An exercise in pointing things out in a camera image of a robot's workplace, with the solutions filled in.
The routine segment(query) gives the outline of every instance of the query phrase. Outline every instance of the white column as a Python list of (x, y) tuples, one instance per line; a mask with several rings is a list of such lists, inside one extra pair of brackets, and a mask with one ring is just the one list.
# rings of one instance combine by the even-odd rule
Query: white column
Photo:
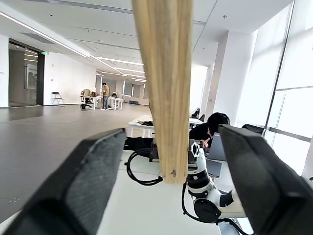
[(202, 101), (201, 101), (201, 109), (200, 109), (199, 117), (201, 117), (206, 112), (206, 107), (207, 107), (207, 103), (209, 100), (209, 91), (210, 91), (210, 86), (211, 86), (211, 81), (212, 81), (213, 69), (214, 69), (214, 65), (208, 66), (206, 78), (205, 78), (205, 85), (203, 89), (203, 96), (202, 96)]
[(232, 124), (236, 122), (254, 43), (253, 34), (232, 31), (219, 42), (206, 117), (221, 112), (229, 116)]
[(9, 38), (0, 35), (0, 107), (9, 106)]
[(311, 141), (311, 146), (308, 151), (308, 156), (305, 161), (302, 176), (309, 179), (313, 177), (313, 139)]

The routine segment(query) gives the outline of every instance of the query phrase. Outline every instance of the concrete floor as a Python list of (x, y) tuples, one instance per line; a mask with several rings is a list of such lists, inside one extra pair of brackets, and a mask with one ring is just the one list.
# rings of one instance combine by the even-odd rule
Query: concrete floor
[(131, 104), (116, 111), (81, 111), (79, 105), (0, 109), (0, 222), (24, 205), (82, 139), (149, 113)]

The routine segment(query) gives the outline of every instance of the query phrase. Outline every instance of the table leg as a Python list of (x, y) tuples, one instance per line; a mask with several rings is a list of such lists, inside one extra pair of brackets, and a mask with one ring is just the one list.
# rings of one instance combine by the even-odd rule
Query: table leg
[(134, 128), (131, 126), (131, 137), (133, 137)]

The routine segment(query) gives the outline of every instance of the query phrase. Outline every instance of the ceiling light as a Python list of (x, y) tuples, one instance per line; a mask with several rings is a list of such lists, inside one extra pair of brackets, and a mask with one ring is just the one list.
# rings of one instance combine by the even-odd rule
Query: ceiling light
[(125, 60), (115, 60), (115, 59), (109, 59), (109, 58), (103, 58), (103, 57), (97, 57), (97, 58), (98, 58), (98, 59), (101, 59), (101, 60), (110, 60), (110, 61), (121, 62), (121, 63), (125, 63), (125, 64), (143, 65), (142, 63), (131, 62), (131, 61), (125, 61)]
[(106, 65), (106, 66), (109, 66), (111, 69), (117, 71), (117, 72), (120, 73), (121, 75), (126, 76), (126, 75), (123, 74), (122, 72), (120, 72), (120, 71), (116, 70), (115, 68), (113, 68), (111, 65), (108, 65), (106, 62), (103, 62), (102, 60), (99, 60), (97, 57), (95, 57), (95, 56), (93, 56), (93, 55), (90, 55), (90, 56), (91, 56), (93, 59), (99, 61), (100, 63), (102, 63), (102, 64), (104, 64), (104, 65)]
[(136, 80), (136, 81), (146, 81), (146, 79), (140, 79), (140, 78), (135, 78), (135, 77), (133, 77), (132, 80)]
[(136, 82), (147, 82), (146, 80), (141, 80), (141, 79), (134, 79)]
[(41, 36), (47, 38), (48, 40), (50, 40), (50, 41), (52, 41), (52, 42), (54, 42), (54, 43), (57, 43), (57, 44), (59, 44), (59, 45), (65, 47), (65, 48), (67, 48), (67, 49), (69, 49), (69, 50), (71, 50), (71, 51), (73, 51), (73, 52), (75, 52), (75, 53), (81, 55), (81, 56), (89, 57), (89, 54), (88, 54), (88, 55), (84, 55), (84, 54), (82, 54), (82, 53), (80, 53), (80, 52), (78, 52), (78, 51), (76, 51), (76, 50), (74, 50), (74, 49), (68, 47), (67, 45), (65, 45), (65, 44), (63, 44), (63, 43), (60, 43), (59, 41), (57, 41), (57, 40), (55, 40), (55, 39), (53, 39), (53, 38), (51, 38), (51, 37), (45, 35), (44, 33), (40, 32), (40, 31), (38, 31), (38, 30), (36, 30), (36, 29), (34, 29), (34, 28), (32, 28), (32, 27), (30, 27), (30, 26), (28, 26), (28, 25), (26, 25), (26, 24), (24, 24), (24, 23), (22, 23), (22, 22), (20, 22), (20, 21), (18, 21), (18, 20), (16, 20), (16, 19), (14, 19), (14, 18), (8, 16), (8, 15), (5, 15), (5, 14), (2, 13), (2, 12), (0, 12), (0, 15), (6, 17), (7, 19), (9, 19), (9, 20), (11, 20), (11, 21), (14, 21), (15, 23), (18, 23), (18, 24), (21, 25), (21, 26), (24, 26), (25, 28), (30, 29), (31, 31), (33, 31), (33, 32), (35, 32), (35, 33), (37, 33), (37, 34), (39, 34), (39, 35), (41, 35)]
[(33, 52), (33, 51), (31, 51), (31, 50), (27, 50), (27, 49), (26, 49), (25, 51), (30, 52), (30, 53), (33, 53), (33, 54), (35, 54), (35, 55), (38, 55), (38, 53)]
[(114, 68), (117, 69), (117, 70), (125, 70), (125, 71), (131, 71), (131, 72), (145, 73), (145, 72), (139, 71), (139, 70), (130, 70), (130, 69), (117, 68), (117, 67), (114, 67)]
[(143, 78), (146, 78), (145, 76), (139, 76), (139, 75), (133, 75), (133, 74), (127, 74), (127, 73), (125, 75), (131, 76), (131, 77), (143, 77)]
[(38, 57), (38, 55), (27, 55), (27, 54), (24, 54), (24, 56)]
[(27, 60), (27, 59), (24, 59), (24, 60), (26, 60), (26, 61), (34, 61), (34, 62), (38, 62), (37, 60)]
[(126, 75), (121, 75), (121, 74), (118, 74), (118, 73), (112, 73), (112, 72), (102, 72), (102, 73), (126, 77)]

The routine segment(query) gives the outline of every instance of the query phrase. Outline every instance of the wooden stick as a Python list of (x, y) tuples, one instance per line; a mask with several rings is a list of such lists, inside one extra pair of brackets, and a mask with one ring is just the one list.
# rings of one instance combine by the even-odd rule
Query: wooden stick
[(184, 183), (189, 144), (192, 0), (132, 0), (161, 173)]

